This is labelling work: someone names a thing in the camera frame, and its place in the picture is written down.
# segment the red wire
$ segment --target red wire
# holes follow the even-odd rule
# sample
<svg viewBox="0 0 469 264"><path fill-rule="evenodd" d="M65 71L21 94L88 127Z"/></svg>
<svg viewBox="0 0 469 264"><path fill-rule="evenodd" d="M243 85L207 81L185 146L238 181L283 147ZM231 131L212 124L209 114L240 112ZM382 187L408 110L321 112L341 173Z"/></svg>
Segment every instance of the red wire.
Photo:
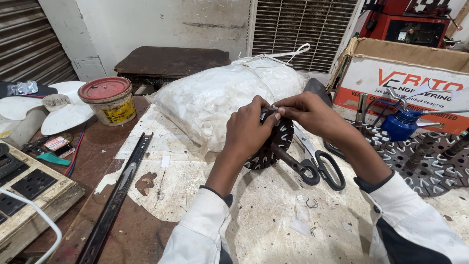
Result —
<svg viewBox="0 0 469 264"><path fill-rule="evenodd" d="M44 98L44 96L33 95L33 94L25 94L25 95L23 95L23 96L32 96L32 97Z"/></svg>
<svg viewBox="0 0 469 264"><path fill-rule="evenodd" d="M80 146L80 144L82 143L82 140L83 138L85 137L85 130L83 130L83 134L82 134L82 137L80 138L80 140L77 142L76 144L76 148L75 148L75 153L73 154L73 159L72 159L72 163L70 163L70 166L67 168L67 170L63 173L63 175L67 175L68 171L70 170L70 168L73 166L73 161L75 161L75 157L76 157L76 154L78 152L78 147Z"/></svg>

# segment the air cooler vent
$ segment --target air cooler vent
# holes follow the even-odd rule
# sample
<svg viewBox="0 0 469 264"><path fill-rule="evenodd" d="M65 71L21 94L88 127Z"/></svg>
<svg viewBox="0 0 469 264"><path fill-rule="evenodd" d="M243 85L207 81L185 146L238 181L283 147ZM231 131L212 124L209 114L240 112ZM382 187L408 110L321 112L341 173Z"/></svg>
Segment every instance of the air cooler vent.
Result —
<svg viewBox="0 0 469 264"><path fill-rule="evenodd" d="M252 55L292 52L296 70L329 73L357 0L259 0Z"/></svg>

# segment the plastic bag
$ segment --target plastic bag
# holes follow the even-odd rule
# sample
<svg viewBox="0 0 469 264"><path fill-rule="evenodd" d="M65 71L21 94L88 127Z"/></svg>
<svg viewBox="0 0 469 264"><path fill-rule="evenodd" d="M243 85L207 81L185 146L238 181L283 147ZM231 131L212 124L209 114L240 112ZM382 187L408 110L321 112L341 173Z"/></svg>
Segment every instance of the plastic bag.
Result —
<svg viewBox="0 0 469 264"><path fill-rule="evenodd" d="M283 63L246 57L176 80L147 99L200 144L205 155L223 149L231 114L254 96L274 103L300 94L306 82L306 77Z"/></svg>
<svg viewBox="0 0 469 264"><path fill-rule="evenodd" d="M15 85L7 85L7 96L22 95L38 92L38 84L35 81L25 83L17 82Z"/></svg>

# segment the yellow label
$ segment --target yellow label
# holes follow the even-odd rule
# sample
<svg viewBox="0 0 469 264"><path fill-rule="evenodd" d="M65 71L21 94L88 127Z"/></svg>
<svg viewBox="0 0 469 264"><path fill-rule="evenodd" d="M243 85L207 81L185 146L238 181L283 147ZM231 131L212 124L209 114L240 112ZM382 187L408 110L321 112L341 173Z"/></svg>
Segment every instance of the yellow label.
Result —
<svg viewBox="0 0 469 264"><path fill-rule="evenodd" d="M127 101L109 109L101 109L110 124L118 124L135 115L135 104L133 100Z"/></svg>

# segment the metal grille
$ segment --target metal grille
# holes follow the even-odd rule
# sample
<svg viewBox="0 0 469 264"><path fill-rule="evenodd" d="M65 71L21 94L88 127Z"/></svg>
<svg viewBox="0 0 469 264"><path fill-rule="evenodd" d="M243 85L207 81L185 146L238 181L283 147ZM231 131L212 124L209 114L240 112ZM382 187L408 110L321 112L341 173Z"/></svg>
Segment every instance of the metal grille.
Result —
<svg viewBox="0 0 469 264"><path fill-rule="evenodd" d="M78 80L36 0L0 0L0 80Z"/></svg>
<svg viewBox="0 0 469 264"><path fill-rule="evenodd" d="M296 70L329 73L357 0L259 0L252 55L292 52Z"/></svg>

